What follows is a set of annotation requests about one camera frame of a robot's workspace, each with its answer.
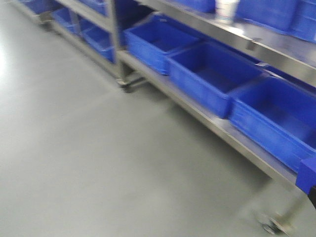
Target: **white cup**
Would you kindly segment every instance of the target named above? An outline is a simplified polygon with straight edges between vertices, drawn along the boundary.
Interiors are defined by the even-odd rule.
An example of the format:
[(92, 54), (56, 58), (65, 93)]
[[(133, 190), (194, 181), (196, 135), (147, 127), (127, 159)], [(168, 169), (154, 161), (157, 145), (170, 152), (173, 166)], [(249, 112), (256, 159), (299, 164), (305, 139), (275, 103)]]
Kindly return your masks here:
[(216, 20), (231, 24), (234, 21), (240, 0), (216, 0)]

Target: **gray floor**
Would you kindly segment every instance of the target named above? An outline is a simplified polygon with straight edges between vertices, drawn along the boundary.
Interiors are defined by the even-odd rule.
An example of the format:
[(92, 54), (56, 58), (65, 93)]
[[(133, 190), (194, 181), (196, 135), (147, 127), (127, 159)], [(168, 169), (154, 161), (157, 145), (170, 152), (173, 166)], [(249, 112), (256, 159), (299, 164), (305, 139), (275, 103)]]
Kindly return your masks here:
[(0, 2), (1, 237), (265, 237), (257, 213), (290, 199), (152, 86), (120, 92)]

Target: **caster wheel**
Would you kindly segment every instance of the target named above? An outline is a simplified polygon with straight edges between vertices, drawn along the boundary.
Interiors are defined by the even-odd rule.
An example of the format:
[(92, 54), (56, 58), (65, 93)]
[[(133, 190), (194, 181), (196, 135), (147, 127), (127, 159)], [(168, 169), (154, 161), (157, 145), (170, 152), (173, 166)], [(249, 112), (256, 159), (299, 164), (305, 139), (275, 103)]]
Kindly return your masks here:
[(282, 230), (280, 230), (280, 229), (276, 226), (276, 224), (274, 224), (274, 223), (262, 224), (262, 228), (263, 228), (266, 232), (268, 232), (268, 233), (270, 233), (270, 234), (272, 234), (272, 235), (274, 235), (274, 236), (280, 236), (280, 235), (284, 234), (284, 232), (283, 232)]
[(131, 93), (132, 92), (132, 88), (129, 84), (120, 84), (119, 87), (124, 93)]

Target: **shelf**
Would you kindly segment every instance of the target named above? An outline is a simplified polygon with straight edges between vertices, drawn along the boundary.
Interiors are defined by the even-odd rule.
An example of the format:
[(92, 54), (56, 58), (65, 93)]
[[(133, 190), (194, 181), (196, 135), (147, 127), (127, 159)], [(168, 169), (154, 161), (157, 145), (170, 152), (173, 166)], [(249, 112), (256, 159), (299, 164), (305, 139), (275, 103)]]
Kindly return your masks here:
[(65, 39), (67, 39), (71, 44), (79, 48), (83, 53), (89, 56), (92, 60), (98, 63), (102, 68), (111, 73), (116, 78), (118, 77), (118, 66), (111, 63), (107, 59), (103, 58), (100, 54), (94, 51), (88, 44), (86, 44), (82, 39), (69, 33), (57, 22), (51, 21), (51, 25), (54, 31), (61, 34)]
[(288, 189), (295, 187), (296, 174), (274, 156), (236, 130), (228, 120), (220, 119), (213, 113), (201, 107), (176, 88), (169, 81), (168, 76), (158, 74), (156, 71), (131, 56), (127, 51), (119, 51), (118, 57), (122, 62), (139, 72), (151, 84), (173, 99), (189, 114), (225, 140), (271, 178), (281, 182)]
[(71, 9), (73, 12), (79, 14), (83, 18), (93, 22), (103, 30), (112, 32), (112, 24), (108, 17), (98, 13), (87, 5), (77, 1), (77, 0), (57, 0), (59, 3), (63, 4), (67, 8)]
[(23, 3), (19, 2), (19, 0), (12, 0), (11, 2), (19, 11), (28, 16), (35, 24), (43, 25), (47, 21), (49, 21), (50, 16), (48, 12), (44, 12), (42, 14), (36, 14), (32, 10), (30, 10)]
[(316, 44), (242, 21), (221, 24), (214, 14), (197, 12), (173, 0), (137, 1), (316, 86)]

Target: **plastic crate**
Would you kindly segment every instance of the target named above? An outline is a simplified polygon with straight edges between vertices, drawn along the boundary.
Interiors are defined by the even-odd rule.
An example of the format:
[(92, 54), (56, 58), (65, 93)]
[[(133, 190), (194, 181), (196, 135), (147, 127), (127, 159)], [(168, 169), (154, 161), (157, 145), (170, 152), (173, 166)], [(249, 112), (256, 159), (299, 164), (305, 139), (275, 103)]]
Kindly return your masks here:
[(47, 0), (20, 0), (20, 2), (27, 6), (35, 14), (50, 11), (49, 2)]
[(86, 19), (80, 20), (80, 29), (82, 32), (85, 30), (91, 29), (92, 27), (95, 27), (95, 25), (92, 22), (90, 22)]
[[(108, 2), (106, 0), (79, 0), (95, 11), (108, 16)], [(138, 3), (134, 0), (116, 0), (118, 17), (120, 19), (130, 17), (137, 13)]]
[(231, 110), (231, 92), (263, 74), (251, 61), (215, 43), (193, 46), (169, 61), (170, 80), (221, 118)]
[(19, 0), (35, 14), (47, 11), (54, 11), (61, 7), (61, 4), (54, 0)]
[(128, 51), (163, 75), (169, 74), (167, 56), (199, 40), (159, 17), (126, 30), (125, 36)]
[(241, 0), (237, 16), (281, 34), (290, 30), (299, 0)]
[(296, 179), (296, 186), (309, 194), (311, 188), (316, 185), (316, 158), (305, 159), (301, 162)]
[(316, 1), (301, 0), (298, 6), (294, 22), (291, 26), (291, 34), (302, 40), (316, 42)]
[(72, 23), (70, 12), (68, 8), (62, 8), (57, 11), (54, 11), (52, 14), (53, 18), (58, 22), (61, 26), (66, 28), (72, 34), (76, 34), (76, 25)]
[(241, 93), (230, 120), (295, 172), (316, 155), (316, 98), (284, 80), (268, 78)]
[(95, 26), (83, 31), (82, 36), (85, 41), (104, 58), (112, 63), (115, 62), (114, 47), (111, 42), (110, 33)]
[(212, 12), (215, 10), (215, 0), (175, 0), (201, 12)]
[(104, 0), (80, 0), (82, 3), (86, 4), (93, 10), (108, 16), (107, 5), (108, 3)]

